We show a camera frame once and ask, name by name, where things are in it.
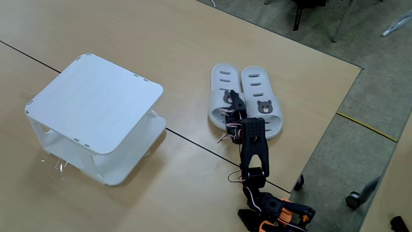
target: caster wheel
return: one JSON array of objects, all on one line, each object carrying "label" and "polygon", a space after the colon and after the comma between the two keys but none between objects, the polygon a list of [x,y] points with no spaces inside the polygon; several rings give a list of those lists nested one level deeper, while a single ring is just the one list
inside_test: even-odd
[{"label": "caster wheel", "polygon": [[299,191],[302,188],[303,184],[304,184],[304,178],[303,178],[303,175],[301,175],[296,182],[294,190]]},{"label": "caster wheel", "polygon": [[358,192],[351,192],[348,197],[346,197],[346,204],[351,207],[352,209],[357,209],[361,206],[362,202],[359,200],[359,193]]}]

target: gray carpet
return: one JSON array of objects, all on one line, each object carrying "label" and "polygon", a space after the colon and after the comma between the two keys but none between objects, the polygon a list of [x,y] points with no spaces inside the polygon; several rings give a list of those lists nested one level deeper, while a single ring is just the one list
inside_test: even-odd
[{"label": "gray carpet", "polygon": [[[210,0],[199,0],[211,5]],[[356,0],[337,43],[332,43],[348,0],[304,9],[299,30],[292,31],[296,5],[291,0],[214,0],[216,8],[365,68],[339,111],[398,139],[412,108],[412,22],[387,37],[381,33],[412,9],[410,0]],[[379,176],[396,143],[336,115],[303,170],[305,185],[291,200],[317,213],[311,231],[358,231],[369,204],[354,211],[345,204]]]}]

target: white box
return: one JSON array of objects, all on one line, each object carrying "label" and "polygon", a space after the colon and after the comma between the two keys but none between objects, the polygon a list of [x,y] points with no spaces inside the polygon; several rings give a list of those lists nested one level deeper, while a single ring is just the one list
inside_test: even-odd
[{"label": "white box", "polygon": [[87,53],[37,94],[25,113],[47,153],[117,185],[166,127],[151,109],[162,94],[159,84]]}]

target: bear face print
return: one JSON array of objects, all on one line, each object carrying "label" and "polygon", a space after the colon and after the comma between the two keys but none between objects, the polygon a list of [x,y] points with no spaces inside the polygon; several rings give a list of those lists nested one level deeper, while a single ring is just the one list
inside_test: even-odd
[{"label": "bear face print", "polygon": [[223,96],[223,101],[229,104],[232,104],[233,100],[232,97],[230,96],[230,91],[225,90],[225,95]]},{"label": "bear face print", "polygon": [[271,100],[267,102],[257,101],[257,109],[261,113],[272,113],[273,111],[272,101]]}]

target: white slipper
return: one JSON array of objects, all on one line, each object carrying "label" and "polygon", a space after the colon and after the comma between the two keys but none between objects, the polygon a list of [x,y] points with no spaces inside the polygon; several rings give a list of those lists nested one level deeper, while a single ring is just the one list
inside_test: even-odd
[{"label": "white slipper", "polygon": [[247,117],[265,120],[266,139],[275,137],[282,128],[283,114],[273,94],[267,72],[257,66],[245,68],[241,74]]},{"label": "white slipper", "polygon": [[209,119],[218,128],[226,130],[226,115],[221,112],[221,109],[232,106],[230,91],[234,90],[243,101],[245,99],[240,92],[238,69],[230,64],[217,64],[212,70],[211,86]]}]

